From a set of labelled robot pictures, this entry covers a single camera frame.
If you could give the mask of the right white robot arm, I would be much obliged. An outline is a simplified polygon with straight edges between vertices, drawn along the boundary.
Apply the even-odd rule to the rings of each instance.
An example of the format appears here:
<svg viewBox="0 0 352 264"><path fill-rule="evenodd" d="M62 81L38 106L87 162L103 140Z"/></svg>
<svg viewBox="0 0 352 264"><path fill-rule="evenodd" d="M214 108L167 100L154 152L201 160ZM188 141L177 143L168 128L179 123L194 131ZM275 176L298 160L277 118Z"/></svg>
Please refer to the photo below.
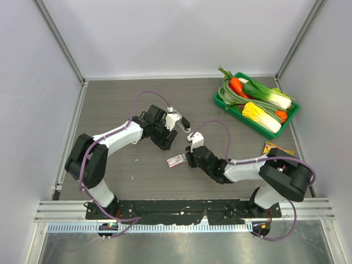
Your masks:
<svg viewBox="0 0 352 264"><path fill-rule="evenodd" d="M255 189L248 202L247 207L254 217L264 216L283 200L302 202L307 189L316 180L312 167L279 148L244 160L218 158L206 146L188 146L185 150L189 166L200 168L219 184L264 180L266 185Z"/></svg>

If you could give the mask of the red white staple box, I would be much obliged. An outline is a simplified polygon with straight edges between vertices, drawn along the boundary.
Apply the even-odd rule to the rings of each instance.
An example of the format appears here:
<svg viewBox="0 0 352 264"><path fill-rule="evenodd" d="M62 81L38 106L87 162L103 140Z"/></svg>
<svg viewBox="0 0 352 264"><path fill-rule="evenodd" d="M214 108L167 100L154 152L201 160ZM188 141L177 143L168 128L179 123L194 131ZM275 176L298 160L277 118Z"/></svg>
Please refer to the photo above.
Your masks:
<svg viewBox="0 0 352 264"><path fill-rule="evenodd" d="M187 157L185 154L177 155L167 160L167 164L169 168L175 167L179 164L182 164L187 161Z"/></svg>

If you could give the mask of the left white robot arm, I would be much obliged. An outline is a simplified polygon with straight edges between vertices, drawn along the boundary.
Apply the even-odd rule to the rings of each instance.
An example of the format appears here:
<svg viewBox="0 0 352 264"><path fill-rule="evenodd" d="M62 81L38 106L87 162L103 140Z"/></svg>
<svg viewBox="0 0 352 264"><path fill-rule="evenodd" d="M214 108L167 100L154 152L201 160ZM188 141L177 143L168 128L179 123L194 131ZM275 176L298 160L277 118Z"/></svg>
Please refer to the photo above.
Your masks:
<svg viewBox="0 0 352 264"><path fill-rule="evenodd" d="M64 168L97 202L98 213L104 219L112 219L117 215L118 199L104 180L108 157L144 138L151 139L161 150L169 150L178 133L174 127L180 120L175 113L169 113L165 118L146 114L134 116L131 121L101 135L81 134Z"/></svg>

